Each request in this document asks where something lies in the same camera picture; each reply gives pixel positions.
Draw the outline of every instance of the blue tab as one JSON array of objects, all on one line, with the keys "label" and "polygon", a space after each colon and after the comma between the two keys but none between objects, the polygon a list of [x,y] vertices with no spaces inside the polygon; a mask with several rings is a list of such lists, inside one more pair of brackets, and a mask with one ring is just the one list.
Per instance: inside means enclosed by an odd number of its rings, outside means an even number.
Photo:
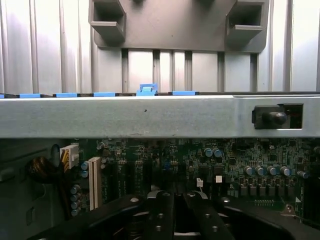
[{"label": "blue tab", "polygon": [[23,93],[19,95],[21,99],[39,99],[41,94],[39,93]]},{"label": "blue tab", "polygon": [[136,91],[137,96],[154,96],[158,92],[157,84],[140,84],[140,88]]},{"label": "blue tab", "polygon": [[72,92],[64,92],[64,93],[57,93],[55,96],[57,98],[76,98],[78,97],[78,94],[72,93]]},{"label": "blue tab", "polygon": [[173,91],[173,96],[193,96],[196,95],[195,91]]},{"label": "blue tab", "polygon": [[95,92],[93,94],[94,97],[115,97],[115,92]]}]

